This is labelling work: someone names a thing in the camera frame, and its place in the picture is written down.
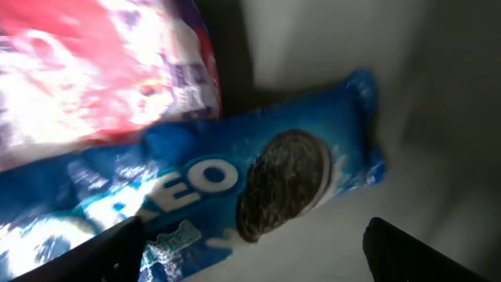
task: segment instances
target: oreo package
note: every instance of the oreo package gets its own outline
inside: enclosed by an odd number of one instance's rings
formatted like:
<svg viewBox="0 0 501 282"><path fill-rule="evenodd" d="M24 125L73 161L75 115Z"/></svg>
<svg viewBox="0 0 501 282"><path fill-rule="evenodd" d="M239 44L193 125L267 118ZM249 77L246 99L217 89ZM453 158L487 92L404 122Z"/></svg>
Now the oreo package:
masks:
<svg viewBox="0 0 501 282"><path fill-rule="evenodd" d="M0 174L0 281L138 215L149 229L139 280L179 281L290 219L378 183L368 126L377 87L357 70L335 88L220 121L156 125Z"/></svg>

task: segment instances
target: red and white package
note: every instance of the red and white package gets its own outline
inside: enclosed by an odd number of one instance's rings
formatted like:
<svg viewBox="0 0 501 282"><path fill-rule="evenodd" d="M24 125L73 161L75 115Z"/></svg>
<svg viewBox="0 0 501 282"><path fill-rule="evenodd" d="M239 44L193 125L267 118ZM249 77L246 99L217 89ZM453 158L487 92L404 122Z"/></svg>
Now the red and white package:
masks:
<svg viewBox="0 0 501 282"><path fill-rule="evenodd" d="M219 111L191 1L0 0L0 171Z"/></svg>

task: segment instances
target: white surface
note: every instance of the white surface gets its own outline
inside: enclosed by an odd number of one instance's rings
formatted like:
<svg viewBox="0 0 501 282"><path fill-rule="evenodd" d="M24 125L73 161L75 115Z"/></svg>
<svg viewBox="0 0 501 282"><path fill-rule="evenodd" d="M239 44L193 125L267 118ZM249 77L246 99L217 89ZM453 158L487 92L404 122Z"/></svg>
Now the white surface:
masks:
<svg viewBox="0 0 501 282"><path fill-rule="evenodd" d="M240 45L232 43L239 35L225 10L230 2L236 1L211 1L212 14L202 9L216 33L218 63L225 63L222 86L225 78L233 81L226 82L223 99L268 101L267 92L246 91L245 65L235 63ZM362 235L374 216L501 280L500 5L244 1L251 80L260 89L321 85L359 65L376 71L382 84L378 132L390 169L379 186L334 199L187 280L372 281Z"/></svg>

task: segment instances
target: snack package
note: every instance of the snack package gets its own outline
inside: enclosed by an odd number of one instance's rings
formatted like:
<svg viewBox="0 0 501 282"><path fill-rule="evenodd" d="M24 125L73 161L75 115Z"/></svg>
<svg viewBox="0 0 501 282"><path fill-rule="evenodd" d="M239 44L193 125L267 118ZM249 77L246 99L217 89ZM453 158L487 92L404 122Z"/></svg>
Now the snack package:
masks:
<svg viewBox="0 0 501 282"><path fill-rule="evenodd" d="M103 146L0 174L0 281L127 217L150 230L140 280L179 281L287 220L378 183L367 139L377 107L367 70L336 88L221 121L165 123L142 142Z"/></svg>
<svg viewBox="0 0 501 282"><path fill-rule="evenodd" d="M190 0L0 1L0 170L216 118L219 101Z"/></svg>

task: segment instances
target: oreo cookie image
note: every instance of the oreo cookie image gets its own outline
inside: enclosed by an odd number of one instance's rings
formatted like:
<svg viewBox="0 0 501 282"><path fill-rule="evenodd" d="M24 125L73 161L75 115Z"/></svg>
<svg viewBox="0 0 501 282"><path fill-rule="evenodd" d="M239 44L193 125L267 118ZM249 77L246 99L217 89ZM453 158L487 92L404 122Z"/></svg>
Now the oreo cookie image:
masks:
<svg viewBox="0 0 501 282"><path fill-rule="evenodd" d="M265 146L247 172L236 207L236 227L248 242L311 210L333 179L329 147L310 133L291 129Z"/></svg>

